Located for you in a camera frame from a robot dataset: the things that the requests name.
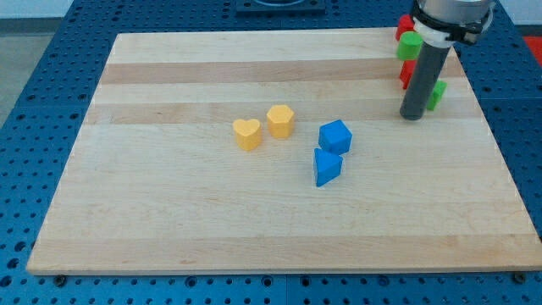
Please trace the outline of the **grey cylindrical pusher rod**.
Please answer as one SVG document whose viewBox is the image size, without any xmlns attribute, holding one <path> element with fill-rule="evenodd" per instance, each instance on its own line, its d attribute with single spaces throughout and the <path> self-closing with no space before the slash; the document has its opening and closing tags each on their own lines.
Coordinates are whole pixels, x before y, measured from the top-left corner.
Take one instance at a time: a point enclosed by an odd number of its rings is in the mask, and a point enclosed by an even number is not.
<svg viewBox="0 0 542 305">
<path fill-rule="evenodd" d="M 423 43 L 401 103 L 403 119 L 415 121 L 423 117 L 450 49 Z"/>
</svg>

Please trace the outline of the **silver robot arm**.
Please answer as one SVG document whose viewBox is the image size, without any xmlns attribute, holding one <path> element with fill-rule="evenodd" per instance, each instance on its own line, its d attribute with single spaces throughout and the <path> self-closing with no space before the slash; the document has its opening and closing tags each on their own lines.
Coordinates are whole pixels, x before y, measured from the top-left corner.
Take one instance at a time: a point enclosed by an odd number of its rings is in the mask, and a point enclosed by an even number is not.
<svg viewBox="0 0 542 305">
<path fill-rule="evenodd" d="M 493 0 L 415 0 L 411 17 L 423 45 L 403 98 L 400 115 L 419 120 L 455 43 L 472 46 L 494 18 Z"/>
</svg>

